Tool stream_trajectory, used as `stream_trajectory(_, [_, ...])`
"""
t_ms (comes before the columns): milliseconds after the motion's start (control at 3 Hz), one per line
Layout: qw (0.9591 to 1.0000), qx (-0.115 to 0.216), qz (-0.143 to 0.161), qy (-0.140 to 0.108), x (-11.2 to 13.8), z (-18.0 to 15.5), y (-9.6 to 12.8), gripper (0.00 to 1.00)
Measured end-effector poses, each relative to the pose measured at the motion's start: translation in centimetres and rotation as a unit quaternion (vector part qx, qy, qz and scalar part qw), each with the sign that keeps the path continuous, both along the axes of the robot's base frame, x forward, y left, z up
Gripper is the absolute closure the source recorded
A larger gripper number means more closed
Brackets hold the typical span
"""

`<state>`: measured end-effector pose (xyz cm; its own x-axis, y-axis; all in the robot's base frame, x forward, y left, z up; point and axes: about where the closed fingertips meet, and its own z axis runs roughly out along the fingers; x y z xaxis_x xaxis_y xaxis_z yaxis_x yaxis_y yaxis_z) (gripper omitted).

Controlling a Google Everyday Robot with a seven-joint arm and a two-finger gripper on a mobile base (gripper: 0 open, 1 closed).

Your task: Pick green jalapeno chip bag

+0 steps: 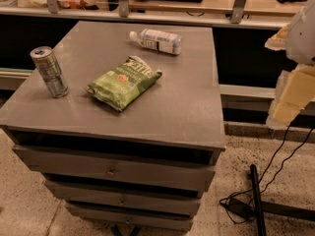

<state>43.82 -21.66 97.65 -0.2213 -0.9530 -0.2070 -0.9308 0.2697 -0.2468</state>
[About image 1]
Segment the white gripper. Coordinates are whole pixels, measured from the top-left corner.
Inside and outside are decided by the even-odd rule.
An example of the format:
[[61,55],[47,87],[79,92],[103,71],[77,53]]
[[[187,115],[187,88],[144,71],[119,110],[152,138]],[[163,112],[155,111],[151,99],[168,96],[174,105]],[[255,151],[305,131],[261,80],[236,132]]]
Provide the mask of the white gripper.
[[287,58],[299,63],[294,70],[282,71],[278,77],[266,124],[279,130],[288,127],[315,97],[315,0],[307,0],[289,26],[270,37],[265,47],[286,50]]

